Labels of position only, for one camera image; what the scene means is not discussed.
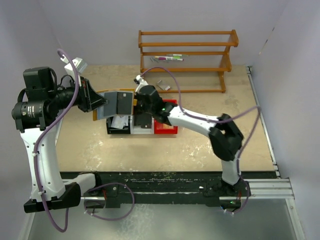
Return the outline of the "orange leather card holder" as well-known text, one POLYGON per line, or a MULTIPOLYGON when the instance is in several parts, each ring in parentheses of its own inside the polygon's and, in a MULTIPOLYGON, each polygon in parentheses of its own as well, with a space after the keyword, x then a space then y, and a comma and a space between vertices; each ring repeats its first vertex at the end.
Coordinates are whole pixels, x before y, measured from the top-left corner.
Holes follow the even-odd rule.
POLYGON ((98 121, 102 119, 107 119, 115 116, 125 116, 125 115, 117 115, 117 93, 118 91, 130 91, 134 92, 134 100, 133 100, 133 113, 134 114, 134 106, 137 104, 137 100, 135 100, 135 89, 134 88, 117 88, 117 89, 106 89, 100 90, 98 93, 108 100, 108 104, 104 104, 101 107, 93 110, 92 112, 92 120, 98 121))

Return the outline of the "black card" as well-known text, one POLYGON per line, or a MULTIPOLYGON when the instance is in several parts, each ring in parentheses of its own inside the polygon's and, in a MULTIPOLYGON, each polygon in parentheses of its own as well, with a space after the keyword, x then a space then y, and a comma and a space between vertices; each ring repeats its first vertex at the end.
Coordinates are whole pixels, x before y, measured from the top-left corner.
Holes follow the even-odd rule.
POLYGON ((116 114, 119 116, 130 116, 133 114, 133 91, 118 91, 116 102, 116 114))

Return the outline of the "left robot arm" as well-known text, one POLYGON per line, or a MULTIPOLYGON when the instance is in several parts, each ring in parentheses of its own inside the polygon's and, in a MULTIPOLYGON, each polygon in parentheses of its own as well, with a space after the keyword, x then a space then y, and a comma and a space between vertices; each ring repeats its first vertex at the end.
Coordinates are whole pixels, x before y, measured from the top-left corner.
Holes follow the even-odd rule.
POLYGON ((84 113, 101 107, 107 101, 93 90, 88 79, 80 77, 80 86, 63 87, 55 71, 48 67, 29 68, 23 72, 25 88, 11 111, 16 129, 26 148, 32 189, 24 203, 25 213, 76 207, 88 192, 98 196, 103 184, 95 173, 83 173, 63 182, 57 158, 57 123, 62 110, 77 106, 84 113))

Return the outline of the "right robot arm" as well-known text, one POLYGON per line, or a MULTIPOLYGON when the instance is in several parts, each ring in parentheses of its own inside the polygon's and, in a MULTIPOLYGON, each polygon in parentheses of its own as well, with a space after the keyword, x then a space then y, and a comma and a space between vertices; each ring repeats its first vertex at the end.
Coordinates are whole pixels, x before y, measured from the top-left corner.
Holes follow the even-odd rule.
POLYGON ((157 122, 186 128, 207 137, 213 153, 221 160, 223 192, 233 196, 240 190, 241 171, 237 160, 244 136, 229 115, 217 117, 187 110, 163 100, 152 85, 138 86, 135 98, 138 111, 151 115, 157 122))

